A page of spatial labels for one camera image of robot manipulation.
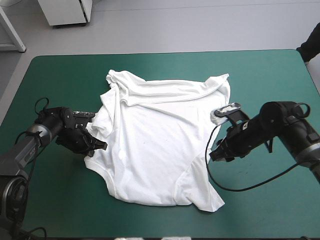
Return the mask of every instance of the t-shirt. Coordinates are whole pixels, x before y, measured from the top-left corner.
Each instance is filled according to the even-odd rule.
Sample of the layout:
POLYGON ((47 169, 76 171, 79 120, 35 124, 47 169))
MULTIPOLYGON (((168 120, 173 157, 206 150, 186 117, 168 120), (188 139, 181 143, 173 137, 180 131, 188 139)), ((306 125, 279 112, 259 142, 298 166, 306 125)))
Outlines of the t-shirt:
POLYGON ((116 199, 216 211, 224 201, 208 181, 205 149, 215 127, 210 112, 229 102, 228 76, 145 81, 110 70, 111 89, 100 96, 102 107, 87 125, 108 146, 85 157, 86 167, 103 177, 116 199))

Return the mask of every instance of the white object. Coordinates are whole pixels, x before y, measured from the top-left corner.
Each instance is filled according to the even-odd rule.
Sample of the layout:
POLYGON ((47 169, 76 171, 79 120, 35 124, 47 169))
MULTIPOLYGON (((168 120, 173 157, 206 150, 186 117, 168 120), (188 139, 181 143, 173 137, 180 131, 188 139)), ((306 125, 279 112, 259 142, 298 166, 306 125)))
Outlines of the white object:
POLYGON ((0 51, 18 50, 19 52, 25 52, 26 47, 21 41, 16 30, 9 21, 4 10, 0 6, 0 51))
POLYGON ((38 0, 50 26, 88 23, 92 0, 38 0))
POLYGON ((204 153, 215 127, 210 112, 229 102, 228 76, 205 82, 145 81, 110 70, 111 90, 100 96, 103 106, 87 125, 108 146, 86 157, 86 167, 100 174, 119 200, 154 206, 194 203, 216 211, 224 202, 208 181, 204 153))
POLYGON ((14 4, 21 2, 21 0, 0 0, 0 6, 2 7, 10 7, 14 4))

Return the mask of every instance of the shirt hem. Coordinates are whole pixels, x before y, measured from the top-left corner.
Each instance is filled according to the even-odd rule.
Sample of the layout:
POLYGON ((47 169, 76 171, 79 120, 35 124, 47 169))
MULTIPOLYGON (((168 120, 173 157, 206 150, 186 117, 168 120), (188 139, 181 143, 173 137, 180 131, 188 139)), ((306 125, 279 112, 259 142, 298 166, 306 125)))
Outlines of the shirt hem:
POLYGON ((104 179, 104 181, 106 183, 106 187, 109 191, 109 194, 111 196, 117 198, 117 193, 116 193, 114 181, 113 181, 112 177, 110 176, 110 174, 108 173, 108 171, 92 161, 85 160, 84 163, 88 169, 96 172, 104 179))

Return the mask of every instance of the gray floor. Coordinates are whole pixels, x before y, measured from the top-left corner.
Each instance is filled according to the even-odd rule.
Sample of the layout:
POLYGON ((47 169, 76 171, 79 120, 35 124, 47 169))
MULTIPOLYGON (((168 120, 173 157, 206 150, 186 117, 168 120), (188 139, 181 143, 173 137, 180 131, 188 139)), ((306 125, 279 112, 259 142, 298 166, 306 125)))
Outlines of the gray floor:
MULTIPOLYGON (((60 29, 37 0, 4 11, 27 51, 0 52, 0 123, 36 56, 295 49, 320 22, 320 0, 94 0, 89 25, 60 29)), ((320 56, 307 67, 319 90, 320 56)))

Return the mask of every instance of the white cabinet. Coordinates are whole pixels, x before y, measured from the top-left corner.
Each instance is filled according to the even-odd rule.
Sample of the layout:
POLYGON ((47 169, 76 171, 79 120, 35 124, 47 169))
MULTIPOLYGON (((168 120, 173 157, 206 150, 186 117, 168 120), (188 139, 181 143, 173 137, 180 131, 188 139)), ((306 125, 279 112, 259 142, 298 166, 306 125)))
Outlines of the white cabinet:
POLYGON ((50 26, 90 22, 92 0, 38 0, 50 26))

